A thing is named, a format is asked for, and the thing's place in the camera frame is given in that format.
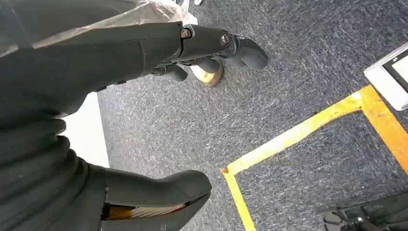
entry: white device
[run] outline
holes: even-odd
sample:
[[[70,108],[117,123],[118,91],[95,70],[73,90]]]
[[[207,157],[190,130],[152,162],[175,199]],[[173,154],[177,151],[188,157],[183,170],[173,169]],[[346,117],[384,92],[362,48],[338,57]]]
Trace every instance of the white device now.
[[[367,68],[364,74],[393,108],[408,108],[408,43]]]

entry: screw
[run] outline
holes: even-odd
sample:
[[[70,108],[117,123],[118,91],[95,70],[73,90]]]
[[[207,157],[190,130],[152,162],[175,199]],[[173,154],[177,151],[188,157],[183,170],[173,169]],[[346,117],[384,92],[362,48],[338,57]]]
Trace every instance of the screw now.
[[[221,35],[221,45],[227,47],[231,44],[231,35],[228,33],[224,32]]]
[[[180,35],[182,39],[189,39],[191,38],[191,31],[189,29],[182,29]]]

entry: white wall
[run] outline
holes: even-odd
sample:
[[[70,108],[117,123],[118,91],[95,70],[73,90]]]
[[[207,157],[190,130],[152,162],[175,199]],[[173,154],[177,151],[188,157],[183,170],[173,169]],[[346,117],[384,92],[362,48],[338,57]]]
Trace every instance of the white wall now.
[[[109,167],[97,94],[89,94],[81,108],[64,120],[62,135],[69,138],[71,149],[88,163]]]

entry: yellow floor tape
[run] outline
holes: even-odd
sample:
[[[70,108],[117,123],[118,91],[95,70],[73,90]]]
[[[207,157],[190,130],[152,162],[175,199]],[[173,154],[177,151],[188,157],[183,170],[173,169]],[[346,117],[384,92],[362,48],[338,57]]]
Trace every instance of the yellow floor tape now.
[[[364,112],[391,153],[408,173],[408,134],[374,88],[371,85],[366,86],[245,154],[222,170],[247,231],[255,231],[256,229],[234,175],[298,143],[330,121],[360,110]]]

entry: gray carpet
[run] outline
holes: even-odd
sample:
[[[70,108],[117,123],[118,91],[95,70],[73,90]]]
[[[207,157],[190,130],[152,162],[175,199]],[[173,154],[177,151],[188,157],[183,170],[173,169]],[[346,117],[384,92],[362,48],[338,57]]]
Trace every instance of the gray carpet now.
[[[408,41],[406,0],[204,1],[204,26],[252,38],[271,61],[225,67],[214,88],[144,77],[98,93],[112,167],[160,178],[205,172],[210,201],[185,231],[243,230],[220,170],[368,85],[363,70]],[[393,111],[408,129],[408,114]],[[336,120],[237,175],[258,230],[322,230],[319,212],[408,189],[408,178],[367,119]]]

